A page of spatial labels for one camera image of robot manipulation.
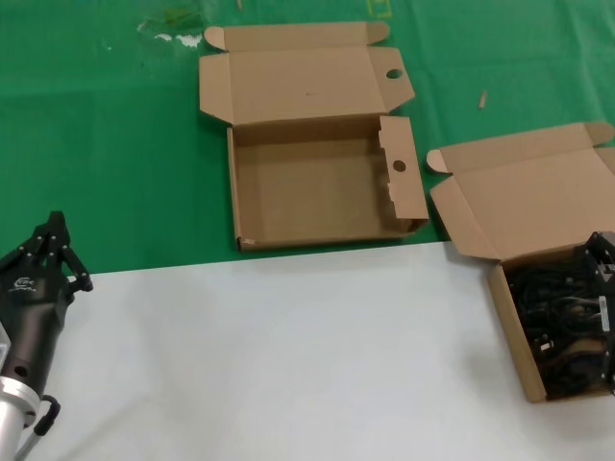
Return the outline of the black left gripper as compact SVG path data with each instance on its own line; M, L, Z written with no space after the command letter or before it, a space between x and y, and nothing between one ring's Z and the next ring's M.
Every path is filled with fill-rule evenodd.
M11 341L1 375L36 392L45 389L73 295L93 290L90 273L70 242L64 214L52 211L1 258L1 326ZM46 253L47 263L39 265Z

